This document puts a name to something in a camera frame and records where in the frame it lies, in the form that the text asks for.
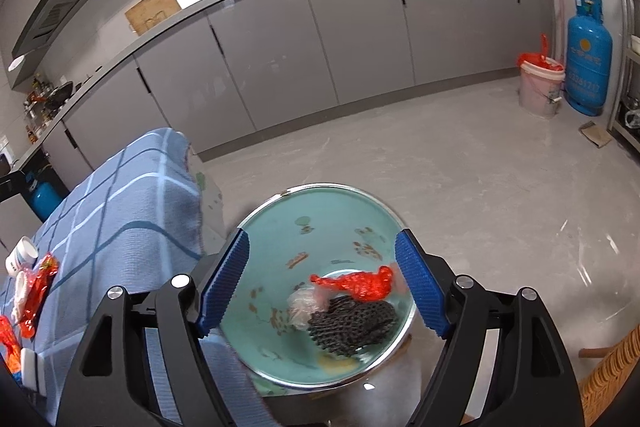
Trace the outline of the condiment bottles on counter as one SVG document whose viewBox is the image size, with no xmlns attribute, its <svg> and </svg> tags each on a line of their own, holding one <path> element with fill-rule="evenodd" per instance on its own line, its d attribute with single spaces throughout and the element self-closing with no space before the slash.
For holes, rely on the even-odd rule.
<svg viewBox="0 0 640 427">
<path fill-rule="evenodd" d="M 40 78 L 36 76 L 32 80 L 32 87 L 23 103 L 27 138 L 32 144 L 35 144 L 40 139 L 50 119 L 49 109 L 47 109 L 50 87 L 50 83 L 47 81 L 41 82 Z"/>
</svg>

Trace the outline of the cardboard piece on floor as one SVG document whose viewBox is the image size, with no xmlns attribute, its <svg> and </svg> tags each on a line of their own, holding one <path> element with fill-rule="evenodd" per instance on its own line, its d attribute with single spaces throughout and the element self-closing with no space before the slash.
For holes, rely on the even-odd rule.
<svg viewBox="0 0 640 427">
<path fill-rule="evenodd" d="M 600 127 L 596 122 L 590 120 L 579 128 L 579 132 L 597 148 L 608 145 L 613 140 L 608 130 Z"/>
</svg>

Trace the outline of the teal enamel basin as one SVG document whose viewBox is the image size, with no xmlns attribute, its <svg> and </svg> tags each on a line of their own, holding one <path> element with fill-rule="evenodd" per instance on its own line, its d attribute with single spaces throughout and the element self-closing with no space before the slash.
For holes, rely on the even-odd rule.
<svg viewBox="0 0 640 427">
<path fill-rule="evenodd" d="M 416 306 L 394 244 L 401 217 L 359 188 L 287 188 L 240 224 L 250 257 L 220 324 L 258 392 L 356 381 L 408 336 Z"/>
</svg>

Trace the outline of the range hood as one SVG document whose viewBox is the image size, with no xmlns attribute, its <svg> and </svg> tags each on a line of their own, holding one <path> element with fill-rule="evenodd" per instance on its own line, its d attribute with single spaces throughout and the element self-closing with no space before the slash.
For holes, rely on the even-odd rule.
<svg viewBox="0 0 640 427">
<path fill-rule="evenodd" d="M 8 77 L 13 89 L 35 76 L 38 66 L 52 43 L 87 1 L 40 0 L 38 2 L 11 52 L 13 62 Z"/>
</svg>

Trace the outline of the blue gas cylinder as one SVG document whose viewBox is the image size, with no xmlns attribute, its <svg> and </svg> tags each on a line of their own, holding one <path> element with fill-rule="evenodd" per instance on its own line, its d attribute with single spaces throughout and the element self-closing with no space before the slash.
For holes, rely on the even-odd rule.
<svg viewBox="0 0 640 427">
<path fill-rule="evenodd" d="M 32 172 L 26 176 L 26 183 L 27 204 L 32 208 L 36 216 L 44 222 L 61 204 L 62 197 L 49 181 L 42 179 L 41 176 L 36 176 Z"/>
<path fill-rule="evenodd" d="M 578 112 L 602 114 L 610 80 L 613 38 L 603 23 L 602 0 L 575 0 L 567 23 L 565 98 Z"/>
</svg>

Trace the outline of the black foam fruit net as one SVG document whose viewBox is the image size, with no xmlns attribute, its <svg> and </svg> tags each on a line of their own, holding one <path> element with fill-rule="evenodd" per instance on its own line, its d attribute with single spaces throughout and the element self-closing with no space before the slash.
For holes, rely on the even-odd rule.
<svg viewBox="0 0 640 427">
<path fill-rule="evenodd" d="M 322 350 L 338 357 L 352 357 L 386 340 L 398 320 L 385 300 L 360 303 L 349 296 L 333 298 L 326 311 L 314 312 L 308 334 Z"/>
</svg>

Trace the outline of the wooden cutting board left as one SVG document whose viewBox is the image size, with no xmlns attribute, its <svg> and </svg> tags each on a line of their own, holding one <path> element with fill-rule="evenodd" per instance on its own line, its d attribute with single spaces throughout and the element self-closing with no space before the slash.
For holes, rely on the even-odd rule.
<svg viewBox="0 0 640 427">
<path fill-rule="evenodd" d="M 127 10 L 125 16 L 132 31 L 142 36 L 180 11 L 177 0 L 141 0 Z"/>
</svg>

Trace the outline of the yellow green sponge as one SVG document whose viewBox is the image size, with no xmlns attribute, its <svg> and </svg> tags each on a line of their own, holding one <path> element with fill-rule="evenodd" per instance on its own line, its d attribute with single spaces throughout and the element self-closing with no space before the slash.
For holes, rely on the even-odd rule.
<svg viewBox="0 0 640 427">
<path fill-rule="evenodd" d="M 332 377 L 354 373 L 360 367 L 360 361 L 357 358 L 338 357 L 324 351 L 318 354 L 317 362 L 320 369 Z"/>
</svg>

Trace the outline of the grey kitchen cabinet run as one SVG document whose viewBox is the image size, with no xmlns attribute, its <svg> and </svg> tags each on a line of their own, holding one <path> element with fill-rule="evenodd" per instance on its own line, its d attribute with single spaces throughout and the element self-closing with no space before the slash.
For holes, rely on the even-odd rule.
<svg viewBox="0 0 640 427">
<path fill-rule="evenodd" d="M 214 158 L 316 122 L 515 74 L 553 0 L 201 0 L 90 77 L 30 153 L 68 186 L 144 132 Z"/>
</svg>

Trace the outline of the blue plaid tablecloth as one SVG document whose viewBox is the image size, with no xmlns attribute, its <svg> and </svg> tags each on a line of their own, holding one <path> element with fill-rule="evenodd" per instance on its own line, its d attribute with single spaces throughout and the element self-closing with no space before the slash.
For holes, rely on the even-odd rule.
<svg viewBox="0 0 640 427">
<path fill-rule="evenodd" d="M 47 395 L 24 388 L 21 372 L 3 369 L 3 425 L 59 426 L 67 373 L 111 287 L 125 287 L 130 294 L 155 291 L 171 277 L 191 272 L 203 257 L 221 252 L 204 251 L 202 193 L 188 155 L 181 133 L 169 128 L 145 133 L 76 186 L 36 233 L 40 251 L 60 264 L 43 301 L 34 343 L 44 358 Z M 272 425 L 273 417 L 218 326 L 201 347 L 228 405 L 231 426 Z M 160 383 L 157 394 L 168 426 L 180 426 L 168 384 Z"/>
</svg>

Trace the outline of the pink bucket red bag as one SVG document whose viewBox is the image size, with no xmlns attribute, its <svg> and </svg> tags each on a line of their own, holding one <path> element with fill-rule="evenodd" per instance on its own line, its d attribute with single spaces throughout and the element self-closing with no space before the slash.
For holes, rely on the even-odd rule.
<svg viewBox="0 0 640 427">
<path fill-rule="evenodd" d="M 518 103 L 529 113 L 546 119 L 553 118 L 563 100 L 561 91 L 565 68 L 549 56 L 547 35 L 540 35 L 539 51 L 522 53 L 516 64 L 521 74 Z"/>
</svg>

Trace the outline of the red plastic wrapper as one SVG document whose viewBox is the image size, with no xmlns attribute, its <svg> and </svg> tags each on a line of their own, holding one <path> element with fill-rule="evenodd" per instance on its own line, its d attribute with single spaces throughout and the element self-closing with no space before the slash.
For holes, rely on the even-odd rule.
<svg viewBox="0 0 640 427">
<path fill-rule="evenodd" d="M 375 272 L 355 271 L 337 277 L 311 274 L 309 282 L 335 294 L 344 294 L 358 303 L 383 301 L 396 291 L 400 276 L 389 265 L 381 265 Z"/>
</svg>

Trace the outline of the white melamine sponge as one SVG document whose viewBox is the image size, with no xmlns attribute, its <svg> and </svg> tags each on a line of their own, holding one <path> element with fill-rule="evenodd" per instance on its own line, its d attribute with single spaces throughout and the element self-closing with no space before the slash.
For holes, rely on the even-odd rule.
<svg viewBox="0 0 640 427">
<path fill-rule="evenodd" d="M 24 388 L 42 397 L 47 395 L 44 358 L 41 355 L 28 348 L 22 348 L 21 375 Z"/>
</svg>

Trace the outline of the white plastic bag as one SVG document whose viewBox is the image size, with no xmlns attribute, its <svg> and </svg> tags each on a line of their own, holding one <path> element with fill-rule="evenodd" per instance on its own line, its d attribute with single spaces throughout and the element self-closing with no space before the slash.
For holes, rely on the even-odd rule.
<svg viewBox="0 0 640 427">
<path fill-rule="evenodd" d="M 311 317 L 317 312 L 326 312 L 331 291 L 318 286 L 304 286 L 293 291 L 286 299 L 288 323 L 298 331 L 306 331 Z"/>
</svg>

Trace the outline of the red snack packet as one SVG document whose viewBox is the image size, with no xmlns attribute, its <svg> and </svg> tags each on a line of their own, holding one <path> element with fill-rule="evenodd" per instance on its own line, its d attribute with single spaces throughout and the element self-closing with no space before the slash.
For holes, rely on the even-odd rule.
<svg viewBox="0 0 640 427">
<path fill-rule="evenodd" d="M 47 253 L 37 269 L 18 272 L 15 282 L 13 316 L 23 339 L 36 335 L 38 314 L 58 274 L 58 259 Z"/>
</svg>

